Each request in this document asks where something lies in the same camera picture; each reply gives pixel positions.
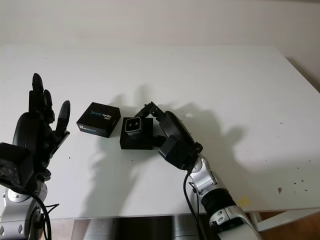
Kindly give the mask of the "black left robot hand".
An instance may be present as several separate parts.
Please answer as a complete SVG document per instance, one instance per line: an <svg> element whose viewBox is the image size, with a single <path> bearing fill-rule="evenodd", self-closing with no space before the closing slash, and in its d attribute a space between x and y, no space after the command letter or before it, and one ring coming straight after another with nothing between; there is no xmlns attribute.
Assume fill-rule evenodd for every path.
<svg viewBox="0 0 320 240"><path fill-rule="evenodd" d="M48 181L51 178L47 167L70 134L67 131L70 113L71 103L66 100L60 108L56 129L51 128L55 121L52 96L49 90L44 89L41 76L35 72L32 77L32 90L29 91L28 111L18 119L13 144L31 152L33 172L39 179Z"/></svg>

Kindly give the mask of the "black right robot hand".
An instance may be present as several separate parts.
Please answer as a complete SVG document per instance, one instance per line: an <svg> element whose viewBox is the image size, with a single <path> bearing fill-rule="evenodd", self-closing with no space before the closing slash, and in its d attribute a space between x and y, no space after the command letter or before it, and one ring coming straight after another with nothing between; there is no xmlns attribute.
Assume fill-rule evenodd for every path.
<svg viewBox="0 0 320 240"><path fill-rule="evenodd" d="M171 111L163 112L154 102L145 104L144 107L134 116L135 118L144 119L152 115L159 123L160 128L165 136L176 137L182 143L196 149L198 153L203 150L203 146L195 142L181 120Z"/></svg>

